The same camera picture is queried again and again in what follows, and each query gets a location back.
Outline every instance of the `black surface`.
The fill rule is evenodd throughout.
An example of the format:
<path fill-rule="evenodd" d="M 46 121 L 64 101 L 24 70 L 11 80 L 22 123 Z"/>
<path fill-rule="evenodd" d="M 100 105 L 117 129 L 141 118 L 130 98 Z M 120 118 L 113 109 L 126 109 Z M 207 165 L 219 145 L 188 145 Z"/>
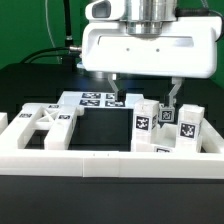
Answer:
<path fill-rule="evenodd" d="M 63 91 L 111 92 L 106 80 L 78 76 L 57 65 L 9 65 L 0 71 L 0 79 L 0 111 L 7 111 L 10 120 L 24 103 L 56 103 Z M 128 93 L 142 93 L 145 98 L 162 101 L 170 79 L 130 76 L 121 80 L 121 85 Z M 206 118 L 223 134 L 223 93 L 210 80 L 186 80 L 178 104 L 205 106 Z M 105 147 L 105 139 L 96 136 L 98 128 L 108 130 L 108 119 L 109 127 L 114 129 L 103 130 L 107 139 L 113 137 L 121 150 L 128 147 L 130 125 L 121 130 L 116 127 L 117 113 L 112 110 L 100 116 L 100 111 L 87 110 L 75 131 L 76 146 L 85 149 L 89 142 L 99 150 Z M 97 116 L 102 117 L 103 126 L 98 125 Z M 119 116 L 122 124 L 130 124 L 131 111 Z M 85 135 L 90 120 L 95 123 Z M 223 180 L 0 177 L 3 224 L 223 224 L 223 201 Z"/>

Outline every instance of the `black cable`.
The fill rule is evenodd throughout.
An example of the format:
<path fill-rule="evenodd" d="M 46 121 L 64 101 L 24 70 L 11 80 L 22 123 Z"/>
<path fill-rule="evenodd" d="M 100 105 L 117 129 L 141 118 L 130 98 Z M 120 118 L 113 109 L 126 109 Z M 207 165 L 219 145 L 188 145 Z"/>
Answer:
<path fill-rule="evenodd" d="M 32 63 L 33 61 L 36 61 L 40 58 L 48 58 L 48 57 L 61 57 L 61 56 L 64 56 L 65 54 L 45 54 L 45 55 L 40 55 L 40 56 L 37 56 L 37 57 L 34 57 L 32 60 L 30 60 L 28 63 Z"/>
<path fill-rule="evenodd" d="M 40 51 L 37 51 L 37 52 L 34 52 L 34 53 L 28 55 L 20 63 L 26 63 L 26 61 L 28 61 L 29 59 L 31 59 L 32 57 L 34 57 L 38 54 L 43 54 L 43 53 L 53 52 L 53 51 L 65 51 L 65 50 L 70 50 L 70 49 L 69 49 L 69 47 L 56 47 L 56 48 L 48 48 L 48 49 L 40 50 Z"/>
<path fill-rule="evenodd" d="M 65 13 L 65 46 L 69 47 L 73 45 L 73 38 L 72 38 L 72 28 L 71 28 L 71 16 L 70 16 L 70 4 L 69 0 L 64 0 L 64 13 Z"/>
<path fill-rule="evenodd" d="M 208 8 L 176 8 L 176 17 L 209 16 Z"/>
<path fill-rule="evenodd" d="M 79 55 L 75 55 L 75 54 L 45 54 L 45 55 L 40 55 L 37 56 L 35 58 L 33 58 L 32 60 L 29 61 L 29 64 L 31 64 L 33 61 L 40 59 L 40 58 L 47 58 L 47 57 L 62 57 L 62 56 L 68 56 L 68 57 L 79 57 Z"/>

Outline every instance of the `robot end effector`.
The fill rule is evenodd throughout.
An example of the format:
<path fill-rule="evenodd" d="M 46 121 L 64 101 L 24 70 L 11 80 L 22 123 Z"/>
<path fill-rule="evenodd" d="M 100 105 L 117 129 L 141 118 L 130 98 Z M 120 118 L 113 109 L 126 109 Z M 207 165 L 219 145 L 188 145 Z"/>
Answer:
<path fill-rule="evenodd" d="M 177 0 L 98 0 L 86 16 L 88 71 L 208 78 L 216 70 L 223 19 L 207 8 L 177 10 Z"/>

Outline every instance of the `white block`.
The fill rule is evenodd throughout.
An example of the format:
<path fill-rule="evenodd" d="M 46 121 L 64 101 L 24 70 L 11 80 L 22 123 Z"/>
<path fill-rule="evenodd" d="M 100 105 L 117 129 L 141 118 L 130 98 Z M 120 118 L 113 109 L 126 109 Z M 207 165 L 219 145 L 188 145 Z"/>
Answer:
<path fill-rule="evenodd" d="M 223 179 L 224 157 L 208 153 L 123 153 L 120 178 Z"/>
<path fill-rule="evenodd" d="M 154 152 L 154 145 L 147 142 L 131 141 L 132 152 Z"/>
<path fill-rule="evenodd" d="M 7 128 L 7 126 L 8 126 L 7 113 L 0 113 L 0 134 Z"/>
<path fill-rule="evenodd" d="M 183 105 L 179 110 L 176 149 L 184 152 L 199 152 L 204 108 L 197 105 Z"/>
<path fill-rule="evenodd" d="M 138 151 L 138 144 L 152 144 L 156 140 L 159 102 L 142 99 L 135 103 L 133 113 L 132 141 Z"/>
<path fill-rule="evenodd" d="M 224 153 L 224 139 L 206 119 L 202 121 L 201 135 L 202 146 L 207 153 Z"/>
<path fill-rule="evenodd" d="M 0 149 L 24 149 L 34 133 L 34 123 L 42 116 L 40 105 L 23 108 L 0 136 Z"/>
<path fill-rule="evenodd" d="M 165 123 L 162 128 L 157 129 L 156 144 L 162 148 L 175 148 L 177 126 Z"/>
<path fill-rule="evenodd" d="M 79 151 L 0 151 L 1 175 L 77 176 L 83 175 L 83 155 Z"/>
<path fill-rule="evenodd" d="M 118 177 L 119 152 L 90 152 L 83 159 L 83 177 Z"/>
<path fill-rule="evenodd" d="M 83 115 L 83 113 L 83 107 L 62 106 L 57 118 L 54 121 L 54 124 L 44 140 L 45 149 L 68 149 L 75 128 L 77 116 Z"/>
<path fill-rule="evenodd" d="M 67 92 L 64 91 L 61 95 L 58 104 L 59 105 L 73 105 L 79 106 L 80 103 L 86 102 L 84 107 L 89 108 L 114 108 L 114 109 L 133 109 L 134 104 L 144 99 L 142 94 L 126 94 L 125 103 L 116 102 L 114 93 L 102 93 L 102 92 Z"/>

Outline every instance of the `black square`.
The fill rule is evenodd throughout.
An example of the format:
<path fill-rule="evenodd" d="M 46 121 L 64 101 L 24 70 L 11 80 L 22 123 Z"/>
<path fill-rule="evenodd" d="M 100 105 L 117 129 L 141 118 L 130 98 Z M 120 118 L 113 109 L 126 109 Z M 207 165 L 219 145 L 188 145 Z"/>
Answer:
<path fill-rule="evenodd" d="M 172 111 L 170 111 L 170 110 L 162 111 L 162 120 L 163 121 L 171 121 L 172 120 Z"/>
<path fill-rule="evenodd" d="M 82 106 L 99 107 L 100 100 L 81 100 L 79 104 Z"/>
<path fill-rule="evenodd" d="M 106 94 L 106 99 L 107 100 L 114 100 L 115 99 L 115 94 L 114 93 L 107 93 Z"/>
<path fill-rule="evenodd" d="M 149 130 L 149 118 L 136 116 L 136 128 L 144 131 Z"/>
<path fill-rule="evenodd" d="M 19 117 L 20 118 L 30 118 L 32 116 L 32 114 L 20 114 Z"/>
<path fill-rule="evenodd" d="M 192 124 L 181 123 L 180 136 L 185 138 L 195 138 L 196 126 Z"/>
<path fill-rule="evenodd" d="M 60 115 L 58 119 L 61 119 L 61 120 L 69 120 L 71 118 L 70 115 Z"/>
<path fill-rule="evenodd" d="M 125 102 L 106 101 L 105 107 L 125 107 Z"/>
<path fill-rule="evenodd" d="M 170 150 L 169 149 L 162 149 L 162 148 L 157 148 L 156 152 L 160 152 L 160 153 L 169 153 Z"/>
<path fill-rule="evenodd" d="M 50 105 L 48 108 L 57 109 L 59 108 L 59 105 Z"/>
<path fill-rule="evenodd" d="M 83 93 L 82 98 L 85 98 L 85 99 L 100 99 L 101 94 L 100 93 Z"/>

